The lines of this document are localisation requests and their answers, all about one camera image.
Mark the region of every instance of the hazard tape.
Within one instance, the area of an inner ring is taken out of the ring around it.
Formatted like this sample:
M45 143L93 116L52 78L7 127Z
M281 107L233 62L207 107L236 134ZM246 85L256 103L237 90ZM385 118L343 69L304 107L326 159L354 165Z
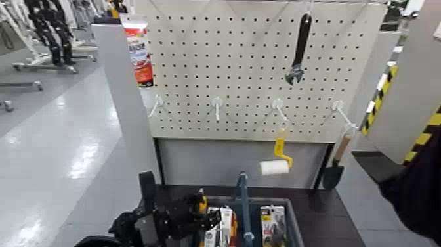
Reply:
M366 112L366 116L362 122L361 130L363 135L367 135L369 133L369 129L372 126L372 123L375 120L378 111L380 111L380 107L385 99L385 95L389 91L389 87L392 84L397 71L398 71L398 67L396 65L391 66L386 78L380 81L380 83L383 84L379 88L377 88L373 100L369 104L369 105L373 105L373 107L370 107L368 109L368 111Z
M424 131L417 138L414 146L412 147L410 152L404 158L403 165L406 166L410 162L412 162L412 160L418 155L418 152L420 152L424 148L426 143L431 139L436 128L440 128L440 127L441 127L441 106L440 106L440 108L438 108L438 110L433 114L433 116L427 122L426 128L424 128Z

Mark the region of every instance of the shiny floor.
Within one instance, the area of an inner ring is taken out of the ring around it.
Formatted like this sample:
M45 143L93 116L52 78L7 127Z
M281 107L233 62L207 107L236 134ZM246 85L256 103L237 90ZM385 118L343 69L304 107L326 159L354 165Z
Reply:
M0 114L0 246L73 246L103 234L113 218L136 206L142 167L128 166L125 145L99 64L78 75L20 72L0 59L2 80L47 80L44 92L0 91L16 110ZM350 154L339 194L366 246L431 246L409 232Z

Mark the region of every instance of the wooden handle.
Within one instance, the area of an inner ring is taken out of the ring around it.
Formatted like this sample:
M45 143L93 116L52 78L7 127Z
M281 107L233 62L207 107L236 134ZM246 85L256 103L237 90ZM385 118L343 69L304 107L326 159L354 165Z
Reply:
M334 160L340 161L340 159L343 156L343 153L345 152L346 147L348 146L351 138L352 137L347 134L343 137L343 140L340 143L339 149L337 149L337 151L335 153Z

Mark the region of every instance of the pegboard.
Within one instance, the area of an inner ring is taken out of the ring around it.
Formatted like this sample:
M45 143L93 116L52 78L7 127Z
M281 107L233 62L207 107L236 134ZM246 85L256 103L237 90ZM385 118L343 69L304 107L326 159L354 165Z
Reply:
M350 106L385 6L320 2L300 83L284 80L295 54L304 2L137 1L148 19L154 81L164 105L150 118L155 137L335 142L344 120L333 101ZM224 104L216 121L211 100ZM284 122L271 107L283 100Z

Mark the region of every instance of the white hook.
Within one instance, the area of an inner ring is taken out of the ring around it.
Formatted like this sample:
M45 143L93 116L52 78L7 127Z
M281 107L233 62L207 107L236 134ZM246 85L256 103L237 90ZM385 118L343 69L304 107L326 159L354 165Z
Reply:
M273 110L277 110L280 114L280 116L283 118L284 121L289 121L289 119L285 116L285 114L282 112L282 107L284 107L284 101L280 98L277 98L272 101L271 105Z
M148 115L148 117L151 118L155 114L156 108L158 106L162 106L163 104L164 104L164 101L162 100L161 96L158 94L155 95L155 105L153 105L153 108L150 111L150 114Z
M357 125L355 123L352 123L351 120L346 116L346 114L341 110L343 108L343 101L334 101L332 103L331 109L333 112L338 112L340 115L345 119L345 131L343 132L343 135L346 134L349 130L352 130L352 136L355 135L355 131L358 129Z
M219 121L221 119L219 117L219 108L222 107L223 104L224 101L219 96L211 100L211 106L216 109L216 121Z
M308 16L311 15L312 5L314 4L314 0L306 0L306 13Z

